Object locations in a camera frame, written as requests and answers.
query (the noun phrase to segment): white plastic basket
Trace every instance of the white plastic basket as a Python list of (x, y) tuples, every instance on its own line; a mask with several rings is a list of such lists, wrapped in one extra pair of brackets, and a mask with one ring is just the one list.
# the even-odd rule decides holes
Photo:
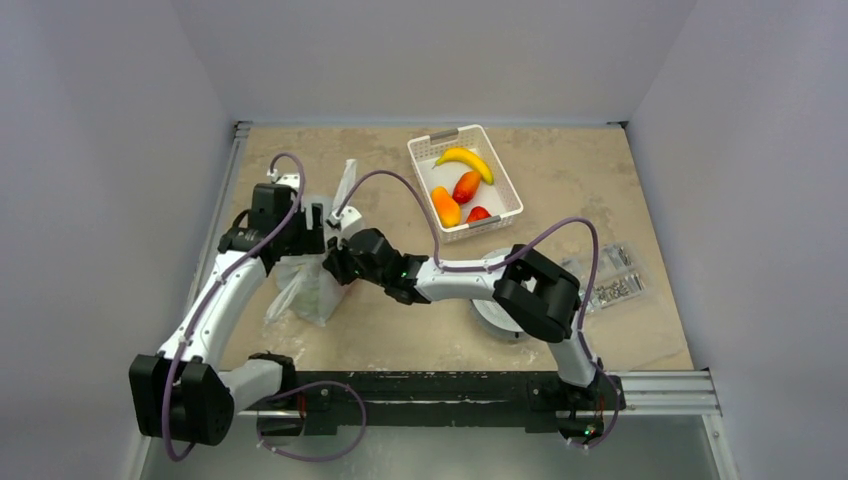
[[(515, 216), (524, 211), (524, 204), (518, 198), (518, 193), (506, 174), (498, 154), (492, 147), (486, 131), (480, 125), (468, 125), (453, 128), (444, 132), (434, 133), (410, 140), (407, 143), (409, 154), (412, 156), (412, 167), (421, 184), (421, 189), (427, 197), (430, 215), (439, 227), (439, 238), (442, 243), (453, 242), (484, 232), (503, 228), (515, 221)], [(453, 192), (453, 187), (468, 167), (459, 162), (449, 162), (433, 168), (436, 160), (451, 147), (465, 147), (482, 158), (492, 170), (494, 182), (488, 185), (480, 184), (474, 199), (461, 205), (462, 219), (468, 217), (471, 209), (482, 206), (492, 215), (471, 224), (462, 223), (456, 227), (445, 228), (439, 221), (436, 208), (430, 198), (430, 192), (436, 187), (445, 187)]]

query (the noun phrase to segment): banana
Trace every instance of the banana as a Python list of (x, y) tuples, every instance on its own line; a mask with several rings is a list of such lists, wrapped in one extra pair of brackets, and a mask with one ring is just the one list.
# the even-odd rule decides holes
[(468, 150), (467, 148), (462, 147), (452, 147), (445, 150), (445, 153), (442, 154), (441, 158), (436, 160), (436, 165), (434, 167), (438, 167), (447, 162), (461, 162), (480, 174), (483, 177), (483, 181), (491, 185), (495, 178), (492, 176), (492, 169), (486, 165), (486, 162), (483, 161), (482, 158), (478, 157), (474, 152)]

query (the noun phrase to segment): tabletop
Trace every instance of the tabletop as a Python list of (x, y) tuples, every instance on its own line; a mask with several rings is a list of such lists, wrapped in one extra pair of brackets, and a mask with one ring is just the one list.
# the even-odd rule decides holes
[[(271, 158), (296, 153), (305, 165), (307, 194), (332, 197), (345, 161), (358, 176), (393, 170), (418, 182), (408, 140), (444, 128), (253, 127), (240, 165), (229, 217), (249, 207), (256, 183), (267, 181)], [(620, 128), (487, 128), (524, 211), (512, 226), (442, 246), (444, 259), (476, 259), (526, 243), (563, 217), (580, 215), (597, 227), (601, 245), (626, 242), (638, 254), (649, 291), (587, 316), (589, 344), (610, 370), (691, 370), (692, 361), (624, 131)], [(283, 159), (282, 171), (295, 167)], [(395, 179), (369, 179), (351, 205), (403, 253), (432, 255), (433, 240), (414, 198)], [(549, 258), (586, 256), (582, 225), (561, 228), (538, 245)], [(265, 320), (279, 293), (275, 273), (248, 303), (221, 368), (238, 367), (256, 352), (291, 356), (300, 370), (553, 370), (547, 346), (535, 339), (505, 341), (487, 333), (467, 300), (402, 305), (382, 290), (355, 282), (325, 326), (286, 312)]]

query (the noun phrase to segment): cable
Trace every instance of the cable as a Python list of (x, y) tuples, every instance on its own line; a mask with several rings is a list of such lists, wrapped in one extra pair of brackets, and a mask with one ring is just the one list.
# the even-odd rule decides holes
[(257, 445), (257, 447), (261, 446), (261, 447), (264, 447), (266, 450), (268, 450), (271, 453), (276, 453), (277, 455), (292, 458), (294, 460), (299, 460), (301, 462), (310, 462), (310, 463), (321, 463), (321, 462), (329, 462), (329, 461), (332, 461), (332, 460), (336, 460), (338, 458), (341, 458), (341, 457), (347, 455), (354, 448), (356, 448), (356, 446), (359, 445), (359, 442), (362, 441), (362, 437), (365, 436), (365, 429), (366, 429), (366, 424), (368, 423), (368, 416), (365, 414), (365, 402), (362, 400), (362, 397), (360, 397), (359, 394), (356, 393), (356, 391), (353, 388), (351, 388), (350, 385), (346, 385), (344, 383), (339, 383), (339, 382), (334, 382), (332, 380), (322, 380), (322, 381), (319, 381), (319, 382), (307, 383), (306, 385), (303, 385), (302, 387), (297, 387), (293, 390), (289, 390), (288, 392), (273, 395), (271, 397), (266, 398), (265, 400), (269, 400), (269, 401), (271, 401), (271, 400), (281, 400), (283, 398), (290, 397), (290, 396), (292, 396), (296, 393), (300, 393), (304, 390), (308, 390), (308, 389), (314, 388), (314, 387), (320, 387), (322, 385), (331, 385), (331, 386), (334, 386), (334, 387), (339, 387), (339, 388), (345, 389), (347, 392), (349, 392), (353, 396), (353, 398), (356, 400), (356, 403), (359, 404), (359, 410), (362, 412), (362, 423), (359, 425), (359, 433), (356, 435), (356, 438), (353, 439), (353, 442), (351, 442), (350, 445), (348, 445), (347, 447), (339, 450), (336, 453), (330, 454), (330, 455), (323, 455), (323, 456), (319, 456), (319, 457), (307, 457), (307, 456), (304, 456), (304, 455), (298, 455), (296, 453), (291, 453), (291, 452), (286, 452), (284, 450), (280, 450), (277, 447), (272, 447), (271, 445), (268, 445), (267, 443), (265, 443), (265, 438), (262, 436), (262, 432), (259, 430), (259, 425), (258, 425), (258, 422), (257, 422), (256, 436), (259, 438), (259, 444)]
[(162, 397), (162, 441), (165, 444), (165, 452), (168, 454), (168, 458), (175, 462), (179, 462), (184, 460), (191, 450), (194, 448), (194, 443), (189, 443), (185, 450), (182, 453), (177, 453), (174, 450), (174, 444), (171, 438), (171, 393), (174, 389), (174, 378), (177, 374), (177, 367), (180, 364), (180, 361), (183, 358), (183, 354), (185, 353), (186, 344), (191, 336), (194, 334), (194, 329), (197, 327), (197, 322), (200, 321), (200, 318), (203, 316), (203, 313), (206, 311), (206, 308), (209, 306), (209, 303), (215, 297), (215, 294), (218, 290), (223, 286), (230, 275), (242, 266), (248, 259), (256, 256), (260, 250), (262, 250), (269, 242), (271, 242), (274, 237), (276, 237), (285, 226), (289, 223), (289, 221), (294, 216), (295, 212), (300, 208), (300, 201), (303, 198), (303, 191), (306, 189), (306, 176), (303, 173), (303, 163), (301, 163), (300, 159), (297, 158), (292, 153), (283, 152), (278, 154), (271, 160), (271, 170), (273, 171), (274, 165), (277, 163), (277, 160), (283, 157), (290, 158), (294, 164), (297, 166), (297, 171), (300, 174), (300, 185), (297, 190), (297, 194), (294, 199), (294, 203), (289, 209), (286, 216), (283, 217), (283, 220), (277, 225), (271, 233), (268, 234), (261, 242), (256, 244), (253, 248), (251, 248), (247, 253), (241, 256), (238, 260), (236, 260), (229, 268), (224, 270), (224, 272), (212, 283), (212, 286), (209, 287), (209, 290), (200, 300), (197, 308), (194, 310), (194, 313), (191, 316), (191, 320), (188, 322), (188, 326), (186, 327), (186, 331), (183, 336), (180, 338), (179, 344), (177, 345), (177, 351), (174, 353), (174, 358), (171, 360), (171, 366), (168, 368), (168, 377), (165, 380), (165, 393)]
[(609, 375), (607, 375), (606, 372), (604, 372), (603, 368), (601, 368), (601, 366), (594, 360), (594, 358), (592, 356), (592, 351), (589, 350), (589, 344), (586, 342), (586, 337), (583, 334), (583, 322), (584, 322), (585, 317), (586, 317), (586, 308), (588, 307), (589, 301), (592, 298), (592, 290), (594, 289), (594, 286), (595, 286), (595, 274), (598, 271), (598, 256), (599, 256), (600, 247), (599, 247), (599, 244), (598, 244), (598, 231), (595, 229), (595, 225), (593, 225), (592, 222), (590, 222), (588, 219), (583, 218), (583, 217), (564, 218), (564, 219), (560, 220), (559, 222), (551, 225), (550, 228), (548, 228), (547, 230), (545, 230), (544, 232), (539, 234), (536, 238), (531, 240), (530, 243), (525, 245), (519, 251), (517, 251), (514, 254), (504, 258), (501, 262), (498, 262), (494, 265), (481, 266), (481, 267), (453, 267), (453, 266), (443, 265), (442, 262), (441, 262), (441, 259), (439, 258), (439, 235), (438, 235), (438, 233), (436, 233), (436, 225), (433, 222), (433, 219), (431, 218), (430, 215), (427, 214), (427, 208), (424, 206), (424, 201), (421, 199), (421, 196), (418, 195), (418, 192), (415, 191), (415, 188), (412, 187), (412, 184), (410, 184), (407, 179), (403, 178), (402, 176), (400, 176), (399, 174), (397, 174), (395, 172), (392, 172), (392, 171), (389, 171), (389, 170), (374, 170), (374, 171), (368, 172), (365, 175), (363, 175), (362, 177), (360, 177), (356, 181), (356, 183), (353, 184), (353, 187), (351, 187), (350, 191), (345, 196), (341, 205), (339, 205), (339, 208), (336, 210), (335, 215), (337, 217), (341, 215), (342, 209), (345, 206), (347, 206), (351, 197), (353, 197), (354, 192), (356, 192), (356, 190), (359, 188), (360, 185), (362, 185), (362, 183), (365, 180), (373, 177), (374, 175), (388, 175), (390, 177), (393, 177), (393, 178), (399, 180), (401, 183), (403, 183), (403, 185), (406, 187), (406, 189), (409, 190), (410, 193), (412, 193), (412, 196), (415, 197), (415, 201), (418, 203), (418, 206), (421, 208), (421, 213), (424, 214), (424, 218), (427, 220), (427, 226), (430, 227), (430, 235), (432, 235), (432, 237), (433, 237), (433, 243), (434, 243), (433, 261), (436, 262), (436, 265), (440, 269), (442, 269), (442, 271), (445, 271), (445, 272), (489, 272), (489, 271), (492, 271), (492, 270), (497, 270), (497, 269), (505, 267), (505, 266), (509, 265), (510, 263), (514, 262), (515, 260), (518, 260), (519, 258), (523, 257), (528, 251), (530, 251), (530, 249), (532, 249), (533, 247), (538, 245), (542, 240), (544, 240), (545, 238), (547, 238), (548, 236), (553, 234), (555, 231), (559, 230), (561, 227), (568, 225), (570, 223), (582, 223), (583, 225), (586, 225), (586, 227), (589, 229), (589, 232), (592, 235), (592, 269), (589, 272), (589, 281), (586, 282), (586, 291), (584, 292), (584, 295), (583, 295), (583, 301), (580, 304), (580, 311), (577, 312), (577, 339), (578, 339), (578, 342), (580, 343), (580, 347), (583, 350), (583, 353), (586, 355), (586, 358), (589, 359), (589, 363), (591, 363), (592, 366), (595, 367), (595, 370), (598, 372), (599, 375), (604, 377), (604, 379), (607, 382), (609, 382), (610, 385), (612, 385), (613, 391), (616, 394), (615, 395), (615, 409), (613, 410), (612, 420), (610, 420), (609, 428), (604, 429), (604, 433), (601, 434), (600, 437), (598, 437), (597, 441), (587, 445), (586, 448), (594, 448), (597, 445), (599, 445), (601, 442), (606, 440), (606, 438), (612, 432), (613, 428), (615, 428), (616, 421), (618, 421), (618, 413), (619, 413), (619, 410), (621, 409), (621, 400), (619, 398), (620, 391), (619, 391), (619, 388), (615, 385), (615, 382), (612, 381), (612, 379), (609, 377)]

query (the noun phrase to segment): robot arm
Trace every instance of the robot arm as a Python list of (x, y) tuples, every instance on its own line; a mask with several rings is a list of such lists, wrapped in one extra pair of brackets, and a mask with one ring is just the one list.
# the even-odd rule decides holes
[[(515, 245), (510, 255), (522, 247)], [(497, 269), (450, 268), (487, 267), (501, 263), (506, 256), (447, 260), (440, 267), (424, 255), (402, 255), (372, 228), (355, 233), (331, 250), (324, 267), (343, 285), (361, 278), (405, 304), (453, 298), (495, 301), (525, 332), (547, 342), (563, 382), (587, 387), (596, 377), (596, 358), (586, 356), (574, 334), (580, 282), (573, 275), (535, 250)]]
[[(251, 209), (242, 212), (221, 238), (212, 277), (199, 296), (201, 300), (156, 355), (136, 357), (130, 367), (130, 384), (142, 434), (162, 437), (164, 386), (173, 362), (179, 364), (168, 415), (175, 440), (217, 445), (236, 413), (297, 386), (293, 362), (283, 355), (256, 354), (242, 367), (217, 372), (241, 312), (282, 256), (327, 252), (324, 268), (340, 284), (363, 279), (383, 287), (387, 295), (404, 304), (449, 298), (495, 301), (528, 334), (548, 343), (563, 382), (579, 390), (589, 390), (597, 382), (594, 358), (583, 353), (573, 331), (580, 304), (579, 282), (560, 266), (530, 250), (506, 267), (446, 272), (426, 255), (400, 254), (379, 230), (363, 229), (362, 217), (352, 207), (345, 207), (336, 216), (334, 212), (325, 215), (319, 204), (301, 206), (280, 234), (255, 257), (241, 263), (207, 299), (206, 292), (221, 272), (281, 222), (291, 208), (297, 185), (297, 175), (284, 175), (273, 184), (254, 188)], [(240, 225), (244, 217), (246, 227)], [(513, 253), (521, 247), (514, 246)], [(442, 265), (481, 267), (500, 260), (503, 257), (445, 261)], [(190, 319), (198, 309), (201, 317), (189, 335)], [(180, 358), (175, 358), (183, 339), (187, 340), (186, 348)]]

